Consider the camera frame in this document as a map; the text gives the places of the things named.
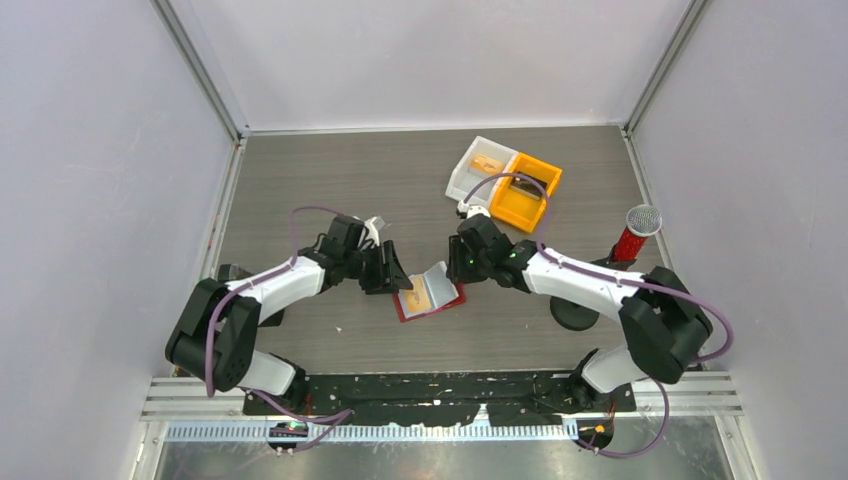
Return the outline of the orange credit card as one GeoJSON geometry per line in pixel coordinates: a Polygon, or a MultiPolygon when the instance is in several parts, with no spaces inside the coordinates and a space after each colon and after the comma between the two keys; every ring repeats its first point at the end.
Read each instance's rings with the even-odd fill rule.
{"type": "Polygon", "coordinates": [[[401,291],[400,295],[407,318],[424,314],[433,307],[424,277],[422,275],[413,276],[410,278],[410,282],[412,288],[401,291]]]}

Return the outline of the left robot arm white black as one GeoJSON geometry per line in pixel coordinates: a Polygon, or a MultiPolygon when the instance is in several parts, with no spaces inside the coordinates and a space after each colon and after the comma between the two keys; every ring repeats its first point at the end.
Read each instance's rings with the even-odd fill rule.
{"type": "Polygon", "coordinates": [[[412,287],[395,245],[380,237],[382,217],[336,216],[316,242],[281,265],[250,277],[199,281],[165,347],[175,367],[204,381],[207,393],[259,390],[280,412],[298,412],[307,398],[295,380],[298,368],[256,348],[258,330],[292,304],[357,281],[367,295],[396,294],[412,287]]]}

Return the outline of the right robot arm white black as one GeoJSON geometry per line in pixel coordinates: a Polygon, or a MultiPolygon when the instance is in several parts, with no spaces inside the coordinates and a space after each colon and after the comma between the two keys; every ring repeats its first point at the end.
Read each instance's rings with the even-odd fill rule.
{"type": "Polygon", "coordinates": [[[569,376],[574,403],[596,410],[643,378],[677,383],[713,332],[703,307],[671,270],[647,274],[578,261],[534,240],[512,242],[485,214],[469,214],[448,240],[446,276],[578,305],[621,326],[623,345],[590,352],[569,376]]]}

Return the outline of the red card holder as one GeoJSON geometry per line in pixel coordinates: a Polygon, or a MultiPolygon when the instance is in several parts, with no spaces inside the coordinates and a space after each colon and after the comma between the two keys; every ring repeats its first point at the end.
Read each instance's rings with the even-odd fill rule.
{"type": "Polygon", "coordinates": [[[402,300],[400,299],[400,291],[393,296],[393,300],[401,323],[434,315],[444,310],[460,306],[466,302],[463,285],[452,283],[448,279],[447,264],[444,261],[440,261],[424,273],[412,275],[410,278],[416,275],[422,275],[424,277],[433,307],[424,314],[407,318],[405,316],[402,300]]]}

